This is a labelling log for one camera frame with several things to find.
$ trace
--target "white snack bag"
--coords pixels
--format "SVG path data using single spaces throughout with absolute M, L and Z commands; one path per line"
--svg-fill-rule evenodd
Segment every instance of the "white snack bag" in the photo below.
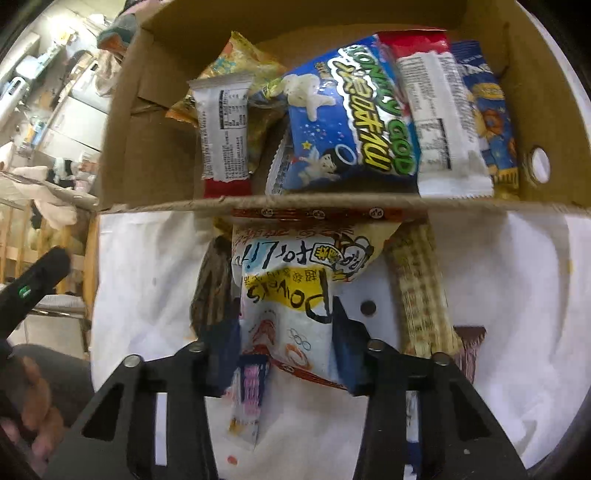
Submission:
M 386 44 L 395 51 L 390 41 Z M 472 108 L 452 53 L 399 56 L 396 67 L 421 148 L 419 194 L 491 196 L 492 180 L 480 153 Z
M 189 82 L 199 114 L 203 179 L 244 180 L 248 175 L 248 89 L 252 73 Z
M 362 274 L 398 222 L 234 226 L 232 274 L 241 286 L 242 353 L 264 353 L 300 378 L 337 386 L 334 282 Z

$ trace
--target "screw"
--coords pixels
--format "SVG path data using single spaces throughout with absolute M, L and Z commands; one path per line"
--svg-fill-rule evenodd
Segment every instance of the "screw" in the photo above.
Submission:
M 133 368 L 137 367 L 141 361 L 142 359 L 139 355 L 128 355 L 125 357 L 125 360 L 123 360 L 123 364 L 127 368 Z
M 204 350 L 205 350 L 205 343 L 200 342 L 199 340 L 197 340 L 189 345 L 189 352 L 191 352 L 191 353 L 201 353 Z
M 386 348 L 386 344 L 383 343 L 383 341 L 381 340 L 372 338 L 368 342 L 368 350 L 371 350 L 372 352 L 381 352 L 382 350 L 384 350 L 384 348 Z
M 431 359 L 437 364 L 441 365 L 442 367 L 446 367 L 449 365 L 452 359 L 449 358 L 449 355 L 443 352 L 434 353 Z

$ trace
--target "cabinet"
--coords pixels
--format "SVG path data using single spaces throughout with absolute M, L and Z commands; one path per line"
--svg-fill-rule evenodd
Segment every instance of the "cabinet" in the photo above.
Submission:
M 107 117 L 106 113 L 92 108 L 75 98 L 68 97 L 64 100 L 63 105 L 59 107 L 59 111 L 49 128 L 95 151 L 100 151 L 105 135 Z M 66 156 L 76 158 L 65 154 L 58 155 L 58 157 Z
M 71 160 L 78 160 L 83 153 L 98 153 L 94 148 L 90 148 L 76 140 L 72 140 L 51 128 L 48 129 L 43 136 L 43 140 L 37 148 L 37 151 L 53 158 L 63 157 Z

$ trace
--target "cardboard box flap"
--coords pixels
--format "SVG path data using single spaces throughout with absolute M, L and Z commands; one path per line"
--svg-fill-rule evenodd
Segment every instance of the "cardboard box flap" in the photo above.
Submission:
M 184 98 L 189 89 L 188 81 L 196 78 L 202 70 L 167 51 L 149 32 L 144 30 L 141 34 L 149 35 L 152 42 L 145 52 L 147 61 L 138 97 L 168 109 Z
M 520 198 L 591 206 L 591 145 L 587 128 L 558 60 L 522 8 L 499 0 L 509 45 L 501 79 L 521 163 Z M 547 183 L 532 174 L 531 154 L 541 147 L 550 160 Z
M 407 212 L 424 212 L 426 210 L 466 209 L 482 212 L 560 212 L 573 215 L 589 216 L 591 211 L 562 205 L 560 203 L 507 202 L 491 199 L 424 199 L 416 195 L 393 193 L 297 193 L 291 195 L 253 195 L 249 197 L 221 197 L 218 199 L 188 200 L 170 202 L 160 205 L 143 207 L 114 206 L 110 212 L 152 212 L 152 211 L 189 211 L 194 210 L 198 216 L 230 215 L 234 209 L 259 210 L 262 216 L 271 216 L 273 210 L 295 209 L 399 209 Z
M 251 2 L 194 2 L 175 0 L 143 23 L 143 27 L 170 50 L 203 70 L 220 53 L 230 30 L 237 30 L 258 44 L 301 27 L 352 24 L 430 25 L 456 28 L 465 13 L 466 0 L 407 1 L 402 5 L 367 5 L 345 0 L 295 4 L 255 0 Z M 305 50 L 313 38 L 301 38 Z

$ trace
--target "candy wrapper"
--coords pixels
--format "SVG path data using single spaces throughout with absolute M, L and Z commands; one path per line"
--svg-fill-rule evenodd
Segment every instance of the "candy wrapper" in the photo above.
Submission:
M 410 111 L 380 48 L 376 36 L 364 38 L 296 68 L 253 96 L 252 101 L 283 98 L 289 105 L 294 155 L 286 190 L 362 174 L 414 181 L 417 147 Z
M 246 72 L 254 75 L 249 90 L 249 94 L 252 94 L 269 81 L 281 77 L 285 73 L 285 67 L 275 57 L 259 50 L 238 32 L 233 31 L 220 56 L 203 70 L 199 79 Z M 250 110 L 251 118 L 247 126 L 248 169 L 252 173 L 258 167 L 269 127 L 284 115 L 284 111 L 282 109 Z M 197 126 L 199 117 L 191 90 L 171 107 L 166 117 Z
M 458 353 L 462 341 L 449 320 L 431 225 L 422 220 L 403 224 L 384 254 L 402 306 L 402 352 L 423 358 Z
M 422 196 L 492 195 L 470 103 L 445 32 L 381 32 L 401 73 L 421 149 Z
M 250 195 L 247 93 L 252 73 L 192 80 L 203 152 L 204 197 Z
M 339 386 L 332 351 L 333 282 L 350 281 L 399 223 L 235 227 L 232 272 L 241 285 L 242 351 L 268 353 L 294 375 Z
M 265 194 L 281 195 L 284 191 L 285 175 L 290 167 L 291 159 L 294 155 L 294 142 L 291 138 L 291 128 L 287 127 L 285 134 L 279 143 L 279 147 L 273 157 L 269 175 L 267 176 L 267 185 Z
M 452 43 L 473 103 L 480 150 L 495 183 L 495 194 L 515 198 L 519 191 L 517 152 L 505 94 L 482 56 L 476 40 Z
M 460 326 L 453 328 L 462 339 L 462 350 L 454 356 L 453 361 L 470 383 L 474 383 L 476 375 L 476 356 L 484 342 L 486 329 L 476 326 Z
M 228 438 L 249 450 L 254 449 L 258 438 L 269 367 L 269 357 L 266 355 L 241 355 L 238 360 Z

